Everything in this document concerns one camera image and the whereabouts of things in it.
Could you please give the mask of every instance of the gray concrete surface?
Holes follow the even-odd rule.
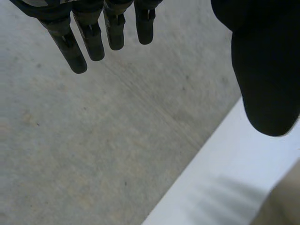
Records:
[[[2,225],[139,225],[239,98],[210,1],[165,0],[148,46],[126,19],[114,52],[101,16],[106,57],[77,75],[0,1]]]

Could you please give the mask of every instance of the finger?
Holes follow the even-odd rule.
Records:
[[[104,58],[104,47],[98,18],[104,0],[81,0],[73,3],[73,15],[80,30],[90,59],[100,61]]]
[[[104,19],[109,46],[112,50],[120,50],[124,46],[124,12],[133,0],[105,0]]]
[[[70,17],[53,22],[41,21],[65,57],[71,69],[81,74],[87,70],[87,64],[70,28]]]
[[[136,30],[139,41],[147,45],[153,40],[155,8],[162,0],[135,0]]]

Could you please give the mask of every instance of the gray floor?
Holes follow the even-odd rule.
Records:
[[[149,46],[130,8],[125,47],[111,51],[104,31],[105,59],[77,75],[35,19],[0,1],[1,224],[147,217],[240,96],[230,32],[210,1],[185,2],[157,9]]]

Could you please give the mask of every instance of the hand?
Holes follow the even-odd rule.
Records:
[[[103,10],[109,46],[119,50],[124,46],[124,12],[134,2],[136,28],[141,44],[153,40],[155,8],[162,0],[10,0],[25,14],[37,18],[75,73],[87,70],[87,64],[70,28],[70,13],[80,30],[90,58],[100,61],[105,52],[98,18]]]
[[[300,113],[300,2],[211,0],[232,33],[232,65],[251,124],[286,134]]]

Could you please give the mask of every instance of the gloved hand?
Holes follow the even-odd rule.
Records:
[[[140,43],[153,40],[155,8],[162,0],[10,0],[25,14],[37,18],[75,73],[87,70],[87,64],[70,28],[70,13],[80,30],[88,54],[93,61],[104,58],[98,18],[103,10],[110,48],[124,46],[124,12],[134,2],[136,28]]]
[[[211,3],[232,31],[232,65],[248,119],[264,134],[286,134],[300,113],[300,1]]]

